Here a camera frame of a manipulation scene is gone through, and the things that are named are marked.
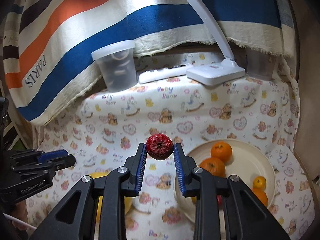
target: silver screw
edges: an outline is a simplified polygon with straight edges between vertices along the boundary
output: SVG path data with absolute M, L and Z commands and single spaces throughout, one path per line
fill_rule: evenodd
M 81 181 L 84 182 L 84 183 L 86 183 L 86 182 L 90 181 L 90 179 L 91 179 L 90 176 L 85 175 L 85 176 L 83 176 L 83 177 L 81 178 Z
M 127 172 L 127 168 L 126 167 L 120 167 L 120 168 L 118 168 L 118 172 L 119 173 L 125 173 L 125 172 Z
M 234 181 L 234 182 L 237 182 L 237 181 L 239 181 L 239 177 L 237 176 L 237 175 L 231 175 L 230 176 L 230 179 L 232 180 L 232 181 Z
M 200 167 L 195 167 L 195 168 L 193 168 L 193 171 L 194 171 L 194 173 L 201 173 L 203 171 L 203 169 Z

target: beige wall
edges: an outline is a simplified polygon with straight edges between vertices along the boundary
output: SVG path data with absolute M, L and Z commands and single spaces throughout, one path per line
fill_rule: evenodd
M 320 174 L 320 24 L 304 0 L 291 3 L 300 37 L 301 108 L 295 149 L 314 179 Z

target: table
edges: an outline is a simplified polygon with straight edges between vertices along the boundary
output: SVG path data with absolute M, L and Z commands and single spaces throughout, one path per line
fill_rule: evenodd
M 305 172 L 292 153 L 299 90 L 288 68 L 284 71 L 270 82 L 244 77 L 213 88 L 182 76 L 76 101 L 44 128 L 39 147 L 66 149 L 76 164 L 57 172 L 53 187 L 27 200 L 29 222 L 39 225 L 82 176 L 122 166 L 140 142 L 162 132 L 181 143 L 185 153 L 218 138 L 257 147 L 276 173 L 270 211 L 292 240 L 299 239 L 315 215 Z M 147 159 L 142 190 L 126 216 L 127 239 L 192 239 L 194 225 L 173 196 L 174 178 L 173 156 L 162 162 Z

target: yellow plate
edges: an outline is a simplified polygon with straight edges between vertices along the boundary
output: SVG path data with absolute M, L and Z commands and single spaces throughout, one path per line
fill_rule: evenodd
M 264 176 L 267 180 L 265 193 L 268 197 L 269 207 L 273 202 L 273 198 L 276 192 L 276 176 L 268 159 L 256 147 L 239 140 L 214 140 L 201 144 L 198 147 L 194 148 L 192 151 L 190 151 L 188 156 L 193 157 L 196 164 L 199 165 L 203 160 L 211 157 L 210 150 L 212 146 L 218 141 L 224 141 L 230 144 L 232 147 L 233 160 L 231 160 L 226 165 L 226 177 L 232 174 L 236 174 L 249 188 L 252 188 L 253 180 L 257 176 Z M 178 202 L 180 209 L 184 212 L 185 216 L 194 223 L 196 206 L 192 203 L 191 198 L 185 198 L 181 195 L 177 177 L 174 180 L 173 190 L 174 196 Z M 225 239 L 225 223 L 222 210 L 219 211 L 219 215 L 221 239 Z

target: plastic container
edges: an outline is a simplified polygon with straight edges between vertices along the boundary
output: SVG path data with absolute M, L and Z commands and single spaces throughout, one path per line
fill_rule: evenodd
M 275 68 L 276 57 L 249 48 L 246 48 L 245 52 L 248 61 L 248 75 L 266 81 L 271 80 Z
M 134 47 L 133 40 L 120 41 L 91 53 L 110 92 L 126 90 L 137 84 L 133 61 Z

